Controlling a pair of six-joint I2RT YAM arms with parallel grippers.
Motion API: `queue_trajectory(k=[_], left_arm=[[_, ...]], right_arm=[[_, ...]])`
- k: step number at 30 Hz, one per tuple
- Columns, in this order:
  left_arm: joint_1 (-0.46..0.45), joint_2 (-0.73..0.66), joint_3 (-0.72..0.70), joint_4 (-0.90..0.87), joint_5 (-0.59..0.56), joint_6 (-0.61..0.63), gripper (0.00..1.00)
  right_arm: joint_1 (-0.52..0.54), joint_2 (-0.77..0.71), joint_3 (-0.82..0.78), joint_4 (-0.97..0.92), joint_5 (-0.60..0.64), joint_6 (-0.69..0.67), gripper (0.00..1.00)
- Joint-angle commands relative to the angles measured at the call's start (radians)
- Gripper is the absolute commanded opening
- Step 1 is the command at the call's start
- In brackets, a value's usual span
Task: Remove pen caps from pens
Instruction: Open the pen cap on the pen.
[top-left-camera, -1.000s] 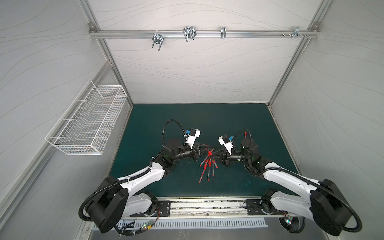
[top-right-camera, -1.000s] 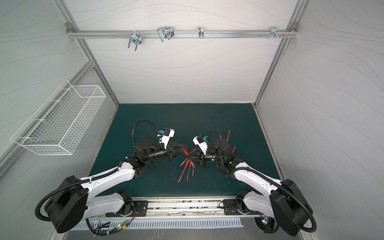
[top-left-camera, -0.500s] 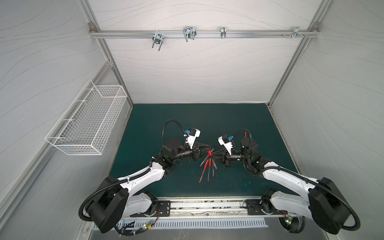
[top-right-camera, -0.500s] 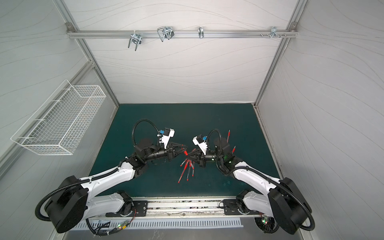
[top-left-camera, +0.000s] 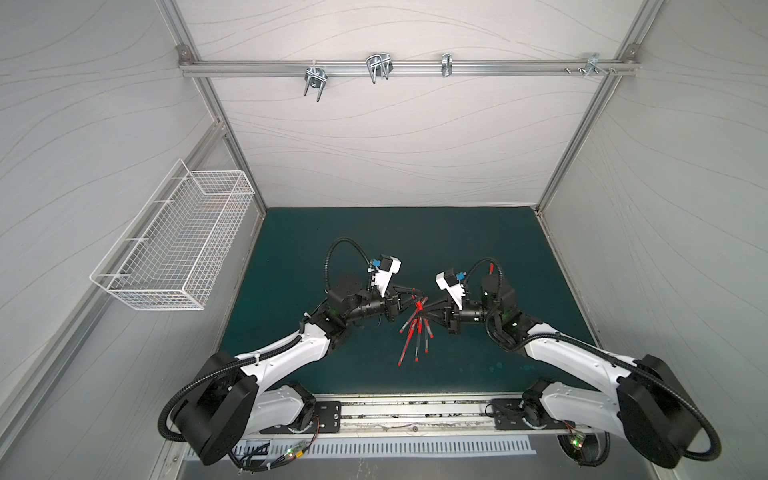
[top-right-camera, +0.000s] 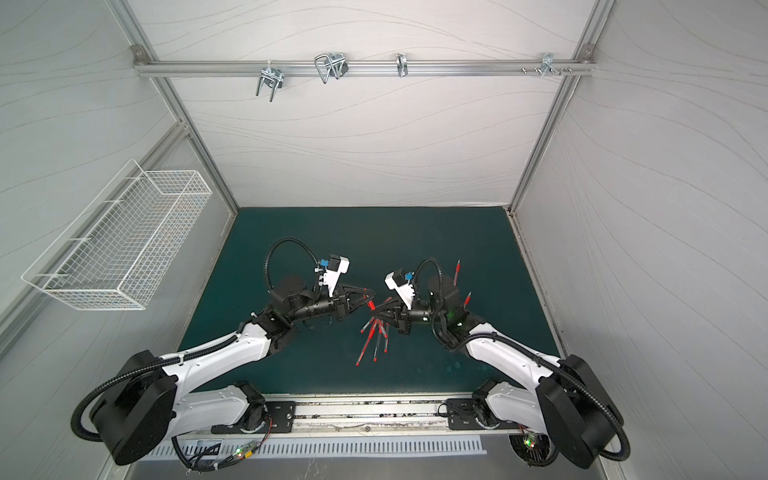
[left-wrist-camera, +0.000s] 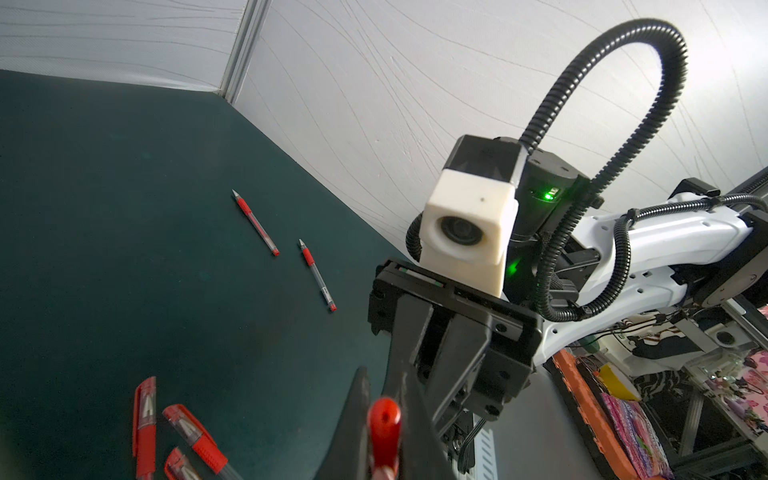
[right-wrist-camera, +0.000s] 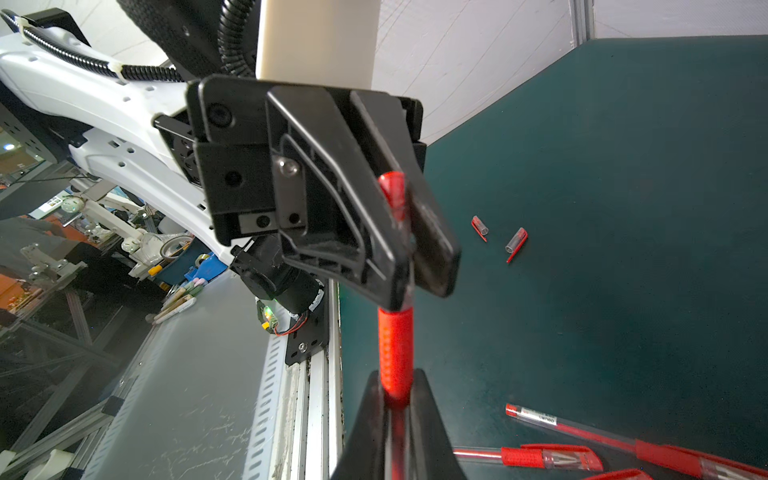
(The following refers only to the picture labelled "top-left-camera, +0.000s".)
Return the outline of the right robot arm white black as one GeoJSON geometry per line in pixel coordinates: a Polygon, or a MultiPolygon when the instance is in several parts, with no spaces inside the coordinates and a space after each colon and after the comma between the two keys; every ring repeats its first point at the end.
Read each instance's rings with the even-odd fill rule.
{"type": "Polygon", "coordinates": [[[523,392],[518,405],[496,407],[495,416],[518,419],[535,430],[562,424],[569,431],[562,445],[583,465],[589,462],[578,451],[585,441],[580,425],[603,433],[606,440],[625,439],[662,468],[673,469],[683,458],[707,462],[721,455],[714,426],[663,360],[613,354],[522,312],[515,290],[499,271],[482,279],[477,300],[468,295],[468,280],[466,272],[438,273],[436,285],[447,297],[426,306],[425,317],[452,334],[463,323],[480,323],[502,350],[548,364],[587,385],[575,388],[541,378],[523,392]]]}

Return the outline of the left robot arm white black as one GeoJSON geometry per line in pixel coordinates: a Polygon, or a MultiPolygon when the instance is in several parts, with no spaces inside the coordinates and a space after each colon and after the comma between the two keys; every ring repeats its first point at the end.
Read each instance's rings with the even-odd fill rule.
{"type": "Polygon", "coordinates": [[[367,286],[355,276],[326,291],[320,304],[300,321],[296,332],[272,344],[236,356],[210,356],[195,378],[172,395],[160,411],[157,430],[170,442],[188,444],[211,465],[234,456],[244,435],[284,426],[303,431],[312,422],[316,399],[298,383],[280,386],[302,367],[337,350],[362,319],[392,321],[423,298],[421,290],[373,279],[367,286]]]}

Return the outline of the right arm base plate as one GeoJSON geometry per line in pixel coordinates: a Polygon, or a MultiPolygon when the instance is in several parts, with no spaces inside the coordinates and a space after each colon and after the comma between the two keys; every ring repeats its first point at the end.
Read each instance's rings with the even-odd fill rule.
{"type": "Polygon", "coordinates": [[[490,400],[483,411],[494,428],[500,431],[564,430],[565,425],[551,418],[538,400],[525,398],[496,398],[490,400]]]}

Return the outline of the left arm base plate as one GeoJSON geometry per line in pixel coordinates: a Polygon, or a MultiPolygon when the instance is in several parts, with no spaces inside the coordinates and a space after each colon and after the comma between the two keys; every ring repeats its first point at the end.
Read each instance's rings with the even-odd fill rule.
{"type": "Polygon", "coordinates": [[[342,403],[319,401],[305,405],[297,417],[287,424],[274,425],[259,431],[260,434],[310,434],[338,433],[340,430],[342,403]]]}

